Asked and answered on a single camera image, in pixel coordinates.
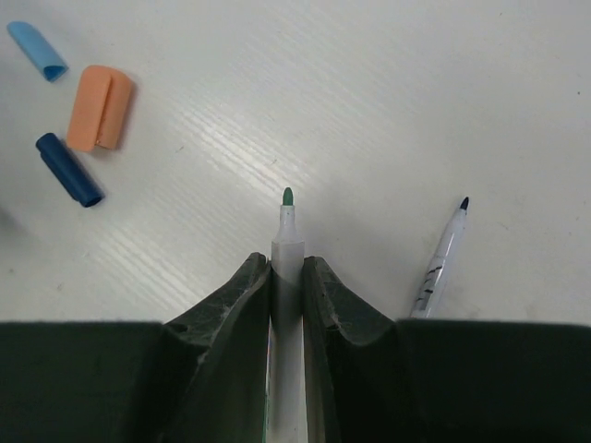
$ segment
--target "white marker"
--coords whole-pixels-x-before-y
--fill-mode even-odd
[[[296,230],[294,195],[288,187],[283,192],[279,232],[271,244],[273,295],[268,443],[298,441],[303,266],[304,240]]]
[[[435,257],[428,264],[425,281],[421,285],[415,305],[410,313],[410,317],[412,318],[430,317],[441,299],[450,273],[450,266],[456,255],[462,234],[464,233],[465,217],[469,201],[468,197],[464,199],[445,227],[440,244],[437,246]]]

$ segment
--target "marker cap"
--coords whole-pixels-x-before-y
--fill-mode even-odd
[[[121,71],[107,66],[84,69],[67,129],[67,146],[85,152],[95,146],[114,150],[132,89],[133,82]]]
[[[56,81],[67,71],[66,62],[29,23],[13,21],[8,23],[6,29],[47,81]]]
[[[101,191],[55,134],[45,134],[37,140],[35,146],[45,164],[80,205],[89,208],[103,199]]]

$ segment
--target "dark blue marker cap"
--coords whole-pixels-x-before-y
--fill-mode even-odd
[[[53,133],[45,134],[35,146],[41,158],[52,170],[69,195],[84,208],[96,205],[103,199],[98,187],[86,175],[78,161]]]

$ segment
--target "orange marker cap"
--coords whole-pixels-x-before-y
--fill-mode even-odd
[[[126,116],[133,82],[107,66],[88,66],[80,76],[66,144],[73,150],[95,146],[114,150]]]

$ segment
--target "white pen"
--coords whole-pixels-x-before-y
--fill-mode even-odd
[[[279,232],[271,243],[271,363],[269,368],[270,443],[297,443],[302,349],[300,279],[304,240],[296,230],[294,195],[283,192]]]
[[[430,317],[441,299],[452,261],[457,253],[458,245],[464,233],[469,201],[470,199],[468,197],[464,199],[445,227],[440,244],[435,251],[435,257],[428,264],[425,281],[421,285],[415,305],[410,313],[410,317],[412,318]]]

